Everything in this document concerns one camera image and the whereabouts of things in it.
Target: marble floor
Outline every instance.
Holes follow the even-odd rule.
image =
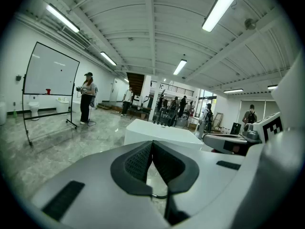
[[[33,147],[28,143],[22,115],[17,118],[8,116],[6,124],[0,126],[2,175],[15,192],[30,199],[44,182],[70,164],[87,155],[123,145],[126,126],[135,117],[130,120],[128,116],[120,117],[113,113],[113,110],[92,111],[90,119],[97,123],[93,126],[79,125],[81,114],[73,113],[72,120],[79,126],[77,130],[66,123],[70,115],[27,120]],[[147,184],[153,187],[153,193],[166,195],[167,186],[153,163],[148,171]],[[163,214],[165,199],[153,198],[152,202]]]

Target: black slot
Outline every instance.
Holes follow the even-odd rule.
[[[223,160],[218,161],[216,164],[219,165],[219,166],[229,168],[229,169],[233,169],[233,170],[239,170],[239,168],[241,166],[239,164],[230,163],[230,162],[223,161]]]
[[[54,220],[59,221],[78,194],[85,186],[82,182],[69,182],[43,209],[42,211]]]

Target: railing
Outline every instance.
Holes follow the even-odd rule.
[[[156,88],[157,86],[157,82],[151,81],[151,87]],[[186,96],[193,96],[194,91],[188,90],[188,89],[184,89],[178,86],[173,86],[173,85],[169,85],[166,83],[161,83],[160,84],[160,89],[162,90],[168,90],[168,91],[172,91],[172,92],[176,92],[176,93],[180,93],[180,94],[184,94]]]

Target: ceiling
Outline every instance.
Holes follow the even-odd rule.
[[[64,25],[45,9],[52,3],[80,28],[89,42],[81,49],[87,57],[122,77],[126,72],[156,75],[219,95],[236,88],[243,88],[243,94],[267,92],[301,48],[289,20],[276,0],[235,0],[206,32],[202,23],[214,2],[26,0],[19,12],[59,33]],[[257,22],[255,30],[246,29],[246,19]],[[101,51],[117,66],[104,61]],[[174,76],[181,59],[187,64]]]

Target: whiteboard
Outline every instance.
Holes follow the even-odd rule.
[[[30,57],[24,94],[72,95],[79,61],[39,42]]]

